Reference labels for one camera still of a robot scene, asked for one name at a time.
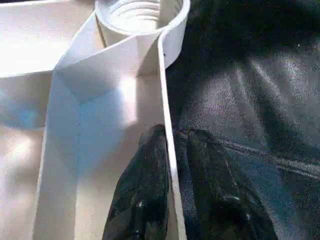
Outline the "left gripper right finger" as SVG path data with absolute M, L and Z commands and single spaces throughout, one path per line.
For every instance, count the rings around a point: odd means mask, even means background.
M 177 129 L 175 150 L 189 240 L 276 240 L 272 220 L 222 142 L 200 129 Z

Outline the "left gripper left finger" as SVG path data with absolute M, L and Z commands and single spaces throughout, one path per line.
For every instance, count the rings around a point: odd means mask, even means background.
M 169 173 L 165 127 L 151 127 L 121 174 L 114 191 L 104 240 L 164 240 L 167 236 Z

